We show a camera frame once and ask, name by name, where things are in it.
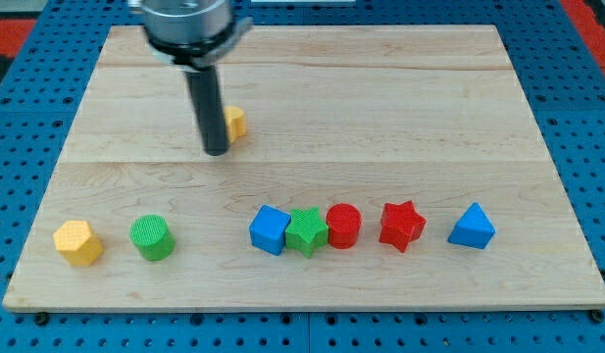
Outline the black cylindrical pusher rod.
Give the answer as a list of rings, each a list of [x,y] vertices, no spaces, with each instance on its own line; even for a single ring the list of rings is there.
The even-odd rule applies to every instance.
[[[224,155],[229,140],[217,68],[186,72],[185,78],[204,152],[210,156]]]

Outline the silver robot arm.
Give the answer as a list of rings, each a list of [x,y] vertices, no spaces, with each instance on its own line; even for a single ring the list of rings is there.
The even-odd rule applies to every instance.
[[[217,63],[253,26],[229,0],[131,0],[154,54],[184,72],[205,153],[225,154],[228,129]]]

